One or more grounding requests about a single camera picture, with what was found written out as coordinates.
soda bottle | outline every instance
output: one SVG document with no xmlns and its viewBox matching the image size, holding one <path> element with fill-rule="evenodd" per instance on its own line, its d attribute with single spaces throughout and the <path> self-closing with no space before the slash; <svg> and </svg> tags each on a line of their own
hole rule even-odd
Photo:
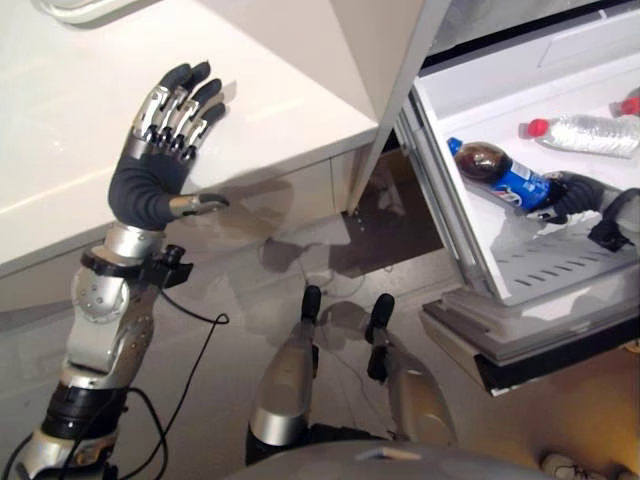
<svg viewBox="0 0 640 480">
<path fill-rule="evenodd" d="M 447 141 L 463 177 L 527 212 L 553 205 L 564 194 L 556 180 L 545 178 L 490 143 Z"/>
</svg>

bottle cap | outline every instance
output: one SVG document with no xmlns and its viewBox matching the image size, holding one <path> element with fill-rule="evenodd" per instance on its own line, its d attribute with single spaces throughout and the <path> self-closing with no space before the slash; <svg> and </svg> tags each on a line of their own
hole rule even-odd
<svg viewBox="0 0 640 480">
<path fill-rule="evenodd" d="M 455 157 L 456 153 L 458 153 L 458 150 L 460 150 L 460 147 L 462 146 L 462 140 L 458 140 L 456 137 L 451 137 L 447 140 L 447 145 L 449 145 L 451 155 Z"/>
<path fill-rule="evenodd" d="M 640 97 L 630 97 L 620 104 L 620 111 L 625 115 L 640 113 Z"/>
<path fill-rule="evenodd" d="M 527 126 L 527 134 L 530 137 L 541 137 L 549 129 L 549 121 L 544 118 L 536 118 L 531 120 Z"/>
</svg>

sneaker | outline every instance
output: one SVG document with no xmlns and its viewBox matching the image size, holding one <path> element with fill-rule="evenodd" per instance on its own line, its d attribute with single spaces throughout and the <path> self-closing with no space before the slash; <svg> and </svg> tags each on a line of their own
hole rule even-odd
<svg viewBox="0 0 640 480">
<path fill-rule="evenodd" d="M 558 480 L 607 480 L 604 475 L 586 471 L 571 458 L 557 453 L 547 455 L 540 468 Z"/>
<path fill-rule="evenodd" d="M 616 477 L 616 480 L 640 480 L 640 476 L 631 472 L 621 472 Z"/>
</svg>

blue label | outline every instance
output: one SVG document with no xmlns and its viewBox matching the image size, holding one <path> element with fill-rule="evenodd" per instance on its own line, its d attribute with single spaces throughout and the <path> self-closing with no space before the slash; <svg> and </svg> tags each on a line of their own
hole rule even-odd
<svg viewBox="0 0 640 480">
<path fill-rule="evenodd" d="M 532 210 L 542 203 L 550 189 L 549 180 L 516 161 L 500 180 L 491 185 L 494 195 L 525 210 Z"/>
</svg>

robotic arm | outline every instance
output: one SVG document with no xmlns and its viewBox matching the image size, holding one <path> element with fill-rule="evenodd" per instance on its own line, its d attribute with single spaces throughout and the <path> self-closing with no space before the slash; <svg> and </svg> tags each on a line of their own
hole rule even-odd
<svg viewBox="0 0 640 480">
<path fill-rule="evenodd" d="M 163 230 L 181 216 L 228 205 L 216 194 L 180 195 L 198 148 L 225 112 L 215 102 L 219 79 L 190 97 L 209 73 L 207 62 L 172 69 L 134 119 L 109 188 L 117 222 L 102 245 L 85 251 L 73 279 L 67 355 L 45 419 L 16 462 L 21 479 L 61 478 L 69 469 L 113 478 L 106 460 L 153 335 L 153 302 L 159 289 L 186 281 L 193 266 L 180 263 L 181 247 L 161 251 Z"/>
</svg>

